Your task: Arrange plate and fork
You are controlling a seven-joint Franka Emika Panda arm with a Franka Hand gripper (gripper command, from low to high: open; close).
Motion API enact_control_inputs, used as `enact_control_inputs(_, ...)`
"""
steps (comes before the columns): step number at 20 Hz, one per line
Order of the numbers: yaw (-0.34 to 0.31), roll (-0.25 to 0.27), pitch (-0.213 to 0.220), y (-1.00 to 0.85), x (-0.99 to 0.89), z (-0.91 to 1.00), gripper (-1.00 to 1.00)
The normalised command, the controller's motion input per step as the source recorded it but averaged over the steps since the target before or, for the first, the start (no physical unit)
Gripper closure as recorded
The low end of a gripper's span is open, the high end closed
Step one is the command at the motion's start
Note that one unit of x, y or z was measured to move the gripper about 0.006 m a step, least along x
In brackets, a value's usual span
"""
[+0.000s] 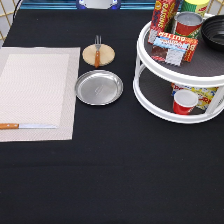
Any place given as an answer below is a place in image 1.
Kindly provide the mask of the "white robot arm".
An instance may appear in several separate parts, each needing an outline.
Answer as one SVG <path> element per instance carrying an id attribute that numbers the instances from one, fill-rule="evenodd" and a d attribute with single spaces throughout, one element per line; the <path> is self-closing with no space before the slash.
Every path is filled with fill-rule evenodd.
<path id="1" fill-rule="evenodd" d="M 119 9 L 121 0 L 76 0 L 78 9 Z"/>

